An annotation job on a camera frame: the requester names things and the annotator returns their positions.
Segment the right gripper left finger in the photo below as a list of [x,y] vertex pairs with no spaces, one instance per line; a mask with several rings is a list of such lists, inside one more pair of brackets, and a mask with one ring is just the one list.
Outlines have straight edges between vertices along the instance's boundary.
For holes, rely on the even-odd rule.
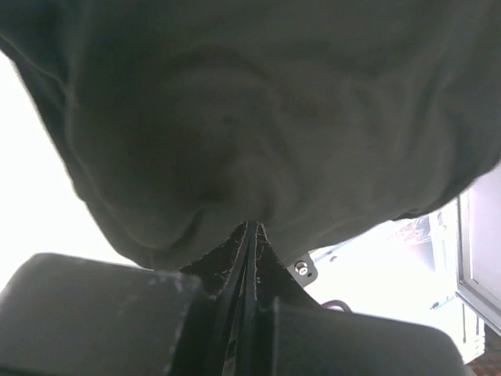
[[32,256],[1,293],[2,374],[223,374],[248,243],[177,273]]

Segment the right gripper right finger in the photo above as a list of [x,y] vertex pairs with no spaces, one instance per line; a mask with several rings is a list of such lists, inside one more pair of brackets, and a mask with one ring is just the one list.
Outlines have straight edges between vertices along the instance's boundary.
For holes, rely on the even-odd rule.
[[464,375],[445,333],[417,324],[329,310],[275,256],[264,227],[248,226],[248,375]]

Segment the black t shirt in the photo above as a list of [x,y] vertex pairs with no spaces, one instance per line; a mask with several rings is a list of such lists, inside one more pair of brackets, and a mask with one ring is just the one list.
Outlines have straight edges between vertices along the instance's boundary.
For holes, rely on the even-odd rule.
[[244,221],[288,265],[500,159],[497,1],[4,1],[1,49],[107,240],[154,269]]

